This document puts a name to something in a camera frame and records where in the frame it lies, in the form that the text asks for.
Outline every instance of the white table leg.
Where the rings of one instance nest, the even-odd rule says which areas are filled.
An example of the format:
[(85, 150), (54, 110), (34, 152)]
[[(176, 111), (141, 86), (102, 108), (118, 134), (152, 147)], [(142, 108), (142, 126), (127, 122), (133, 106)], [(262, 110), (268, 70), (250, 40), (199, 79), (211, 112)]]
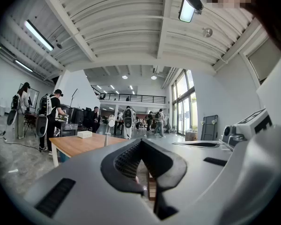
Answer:
[(56, 149), (56, 146), (52, 144), (52, 155), (53, 155), (53, 164), (54, 164), (54, 167), (57, 167), (59, 164), (58, 164), (58, 159), (57, 159), (57, 149)]

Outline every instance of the black knob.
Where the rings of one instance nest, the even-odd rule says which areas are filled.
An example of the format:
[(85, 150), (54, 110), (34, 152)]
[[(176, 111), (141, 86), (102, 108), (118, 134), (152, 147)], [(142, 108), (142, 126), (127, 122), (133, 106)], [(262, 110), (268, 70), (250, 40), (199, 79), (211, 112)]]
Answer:
[(224, 135), (228, 136), (229, 133), (230, 133), (230, 127), (226, 127), (224, 130)]

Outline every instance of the cap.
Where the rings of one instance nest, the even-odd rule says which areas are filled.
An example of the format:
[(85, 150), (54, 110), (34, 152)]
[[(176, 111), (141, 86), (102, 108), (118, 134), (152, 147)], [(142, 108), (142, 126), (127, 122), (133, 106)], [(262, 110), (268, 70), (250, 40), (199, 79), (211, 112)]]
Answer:
[(28, 82), (24, 83), (24, 86), (23, 86), (23, 87), (27, 87), (27, 88), (29, 88), (29, 89), (30, 89), (30, 85), (29, 85), (29, 83), (28, 83)]
[(64, 95), (62, 94), (62, 92), (61, 92), (61, 90), (60, 90), (60, 89), (56, 89), (54, 93), (56, 93), (56, 94), (57, 94), (57, 93), (59, 93), (61, 97), (63, 97), (63, 96), (64, 96)]

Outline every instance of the black pants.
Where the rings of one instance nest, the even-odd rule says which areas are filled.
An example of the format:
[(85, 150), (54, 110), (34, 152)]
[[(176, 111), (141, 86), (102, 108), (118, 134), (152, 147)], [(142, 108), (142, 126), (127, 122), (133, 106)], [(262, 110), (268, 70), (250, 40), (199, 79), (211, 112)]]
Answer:
[(96, 131), (98, 130), (99, 127), (100, 127), (100, 123), (99, 122), (93, 122), (92, 123), (92, 132), (96, 133)]
[(148, 123), (147, 131), (150, 131), (151, 122), (152, 122), (152, 120), (148, 120), (148, 121), (147, 121), (147, 123)]
[[(49, 151), (52, 151), (52, 144), (51, 141), (49, 140), (49, 138), (54, 137), (54, 130), (55, 127), (60, 129), (60, 123), (59, 122), (50, 122), (48, 121), (48, 125), (47, 125), (47, 147)], [(44, 148), (45, 146), (45, 135), (39, 138), (39, 146), (41, 148)]]

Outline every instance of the gray concrete floor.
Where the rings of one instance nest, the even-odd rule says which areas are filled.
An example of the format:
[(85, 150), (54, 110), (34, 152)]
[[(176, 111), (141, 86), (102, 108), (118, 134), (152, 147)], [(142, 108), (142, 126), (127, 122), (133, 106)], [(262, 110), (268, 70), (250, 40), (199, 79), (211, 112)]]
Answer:
[[(0, 117), (0, 130), (4, 131), (6, 128), (7, 116)], [(104, 135), (106, 131), (106, 125), (101, 124), (97, 133)], [(145, 129), (135, 129), (132, 132), (132, 138), (147, 138), (154, 140), (166, 140), (168, 143), (183, 142), (184, 137), (176, 134), (165, 134), (166, 138), (160, 136), (154, 136), (153, 132), (146, 132)], [(53, 169), (53, 159), (48, 155), (48, 152), (39, 152), (38, 138), (36, 138), (33, 132), (29, 129), (26, 137), (22, 140), (15, 139), (14, 129), (8, 126), (4, 137), (8, 143), (21, 143), (33, 148), (24, 147), (18, 144), (6, 144), (3, 139), (0, 139), (0, 180), (6, 186), (7, 189), (11, 189), (19, 195), (24, 195), (29, 187), (41, 176)], [(122, 137), (120, 131), (116, 137)], [(141, 161), (137, 176), (139, 182), (143, 186), (147, 186), (147, 169), (144, 163)], [(147, 204), (153, 208), (154, 203), (147, 201)]]

